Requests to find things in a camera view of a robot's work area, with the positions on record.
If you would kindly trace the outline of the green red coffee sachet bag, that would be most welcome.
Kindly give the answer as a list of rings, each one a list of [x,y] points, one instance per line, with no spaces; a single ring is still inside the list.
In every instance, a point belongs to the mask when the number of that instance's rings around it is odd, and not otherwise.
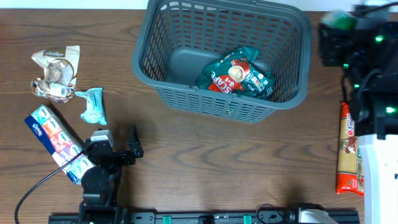
[[[201,89],[268,100],[274,92],[275,78],[253,65],[259,55],[254,47],[240,47],[207,66],[195,80]]]

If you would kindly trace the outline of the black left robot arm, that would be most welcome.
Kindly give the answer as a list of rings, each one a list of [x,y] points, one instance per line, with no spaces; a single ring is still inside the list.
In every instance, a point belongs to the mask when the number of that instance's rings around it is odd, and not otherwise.
[[[128,209],[119,207],[117,196],[124,166],[136,163],[144,155],[136,126],[131,127],[126,151],[113,151],[111,131],[99,129],[85,140],[83,154],[95,166],[81,179],[83,201],[80,204],[78,223],[129,223]]]

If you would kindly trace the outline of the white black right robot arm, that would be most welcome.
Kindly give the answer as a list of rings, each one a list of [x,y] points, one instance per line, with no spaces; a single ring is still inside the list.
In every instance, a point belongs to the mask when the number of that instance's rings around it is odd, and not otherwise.
[[[341,67],[364,166],[364,221],[397,223],[397,23],[381,16],[326,13],[319,54]]]

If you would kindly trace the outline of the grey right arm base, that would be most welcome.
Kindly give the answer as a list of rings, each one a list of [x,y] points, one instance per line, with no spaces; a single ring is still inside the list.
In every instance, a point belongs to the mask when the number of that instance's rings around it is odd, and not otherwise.
[[[325,209],[312,203],[300,203],[289,208],[284,215],[286,223],[338,224]]]

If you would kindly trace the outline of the orange spaghetti packet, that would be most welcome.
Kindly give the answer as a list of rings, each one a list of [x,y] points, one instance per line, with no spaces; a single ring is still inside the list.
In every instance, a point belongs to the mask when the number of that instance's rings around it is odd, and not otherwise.
[[[364,195],[364,170],[358,138],[355,136],[355,121],[349,104],[341,104],[336,193],[353,192]]]

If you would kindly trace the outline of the green lidded spice jar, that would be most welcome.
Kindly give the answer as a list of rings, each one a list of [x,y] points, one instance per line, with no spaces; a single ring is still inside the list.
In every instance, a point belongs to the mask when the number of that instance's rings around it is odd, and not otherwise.
[[[321,19],[321,24],[341,30],[351,30],[355,23],[355,17],[349,12],[342,10],[327,12]]]

